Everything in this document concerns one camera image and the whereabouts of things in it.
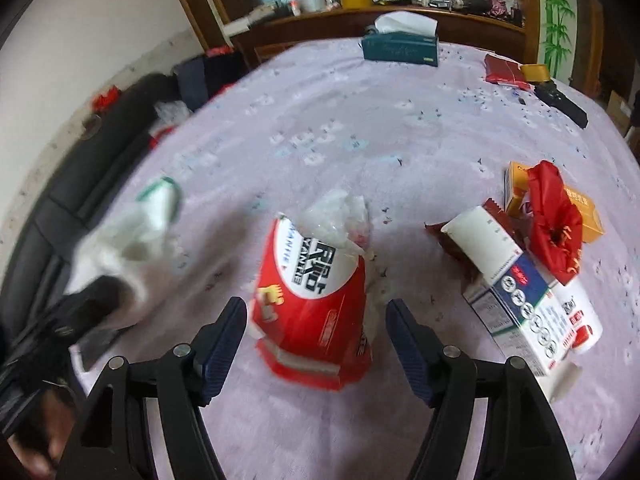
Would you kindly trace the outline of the person's left hand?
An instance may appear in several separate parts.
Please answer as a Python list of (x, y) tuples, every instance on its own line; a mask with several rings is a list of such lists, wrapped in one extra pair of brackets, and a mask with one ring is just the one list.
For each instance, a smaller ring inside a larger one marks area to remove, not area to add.
[(58, 463), (76, 422), (73, 407), (55, 391), (43, 393), (22, 420), (9, 446), (32, 479), (54, 479)]

